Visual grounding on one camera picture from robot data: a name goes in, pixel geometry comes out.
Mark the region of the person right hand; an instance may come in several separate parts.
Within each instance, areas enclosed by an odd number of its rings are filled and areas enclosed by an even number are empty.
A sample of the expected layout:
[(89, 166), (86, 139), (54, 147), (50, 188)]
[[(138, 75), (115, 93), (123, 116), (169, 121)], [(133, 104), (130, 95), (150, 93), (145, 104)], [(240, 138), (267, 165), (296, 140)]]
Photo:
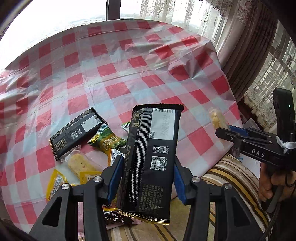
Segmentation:
[(287, 177), (287, 184), (291, 185), (295, 181), (295, 172), (290, 171), (287, 174), (274, 172), (272, 176), (267, 173), (267, 164), (260, 164), (260, 176), (259, 176), (259, 191), (258, 197), (261, 201), (267, 201), (273, 196), (271, 190), (272, 185), (283, 186), (283, 192), (279, 199), (279, 202), (288, 199), (295, 198), (295, 186), (288, 187), (285, 184), (285, 178)]

